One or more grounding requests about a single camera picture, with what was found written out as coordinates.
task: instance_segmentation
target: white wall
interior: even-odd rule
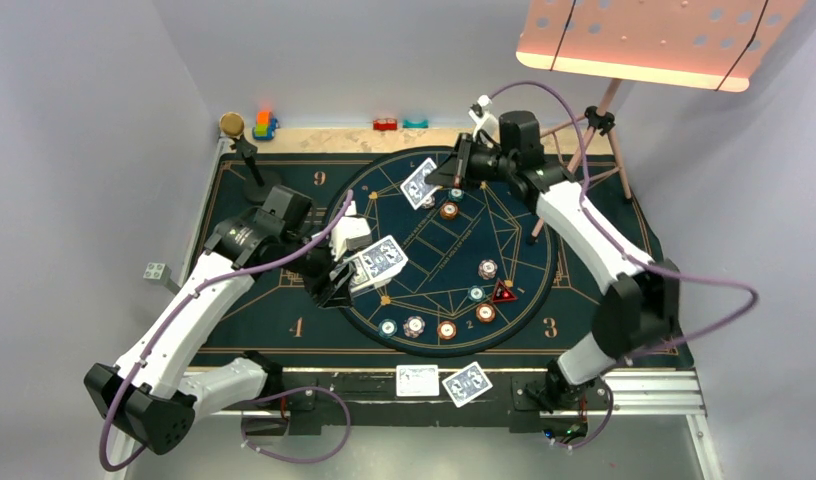
[[[691,346],[726,478],[816,478],[816,1],[765,60],[738,95],[636,85],[618,131],[667,255],[761,292]],[[682,324],[744,299],[684,288]]]
[[[414,112],[432,125],[466,125],[479,95],[516,80],[552,81],[582,109],[608,85],[520,65],[529,0],[155,4],[215,117],[234,110],[252,120],[264,107],[284,126],[369,125]],[[512,90],[499,105],[565,118],[534,88]]]
[[[0,480],[101,477],[82,379],[168,301],[215,129],[148,0],[0,1]]]

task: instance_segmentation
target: white robotic arm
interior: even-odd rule
[[[475,112],[471,117],[480,122]],[[485,109],[482,113],[489,115]],[[623,254],[595,225],[599,225],[626,252],[641,262],[653,263],[599,213],[582,187],[560,163],[548,163],[534,114],[507,112],[498,119],[499,143],[487,136],[461,134],[453,153],[425,181],[441,187],[471,189],[481,182],[506,182],[511,194],[523,201],[569,244],[596,279],[603,297],[591,332],[572,349],[547,365],[542,404],[570,404],[599,374],[632,350],[659,341],[678,324],[679,287],[672,278],[644,271]],[[582,211],[585,208],[591,221]],[[676,271],[669,261],[662,268]]]
[[[254,217],[232,218],[216,227],[187,282],[155,324],[112,367],[96,364],[85,376],[84,384],[103,417],[117,392],[124,389],[113,424],[161,455],[174,448],[201,418],[238,402],[283,391],[281,366],[257,352],[245,352],[210,372],[190,377],[184,373],[228,309],[254,285],[257,275],[240,272],[201,291],[197,287],[208,279],[280,258],[307,243],[309,240],[296,232],[309,208],[310,199],[306,202],[301,194],[278,186]],[[369,245],[371,239],[366,221],[354,213],[354,206],[350,207],[338,220],[328,245],[315,247],[284,266],[302,275],[306,289],[320,306],[351,305],[354,296],[366,291],[365,285],[351,281],[356,264],[343,258],[347,251]],[[399,270],[401,267],[384,272],[376,281],[386,284]],[[176,311],[146,356],[146,345]],[[141,368],[130,384],[124,385],[135,364]]]

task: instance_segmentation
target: number 3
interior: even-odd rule
[[[543,331],[543,334],[546,336],[546,338],[555,338],[558,336],[558,329],[555,327],[554,318],[552,317],[544,318],[543,324],[546,325],[546,328]]]

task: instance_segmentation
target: orange block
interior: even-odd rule
[[[269,125],[270,118],[272,118],[273,112],[269,110],[261,110],[258,112],[258,116],[255,117],[255,125]]]

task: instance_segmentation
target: red triangle marker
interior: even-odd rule
[[[514,295],[514,292],[508,289],[502,280],[496,281],[496,286],[493,287],[493,297],[491,301],[493,303],[505,303],[505,302],[513,302],[517,300],[517,295]]]

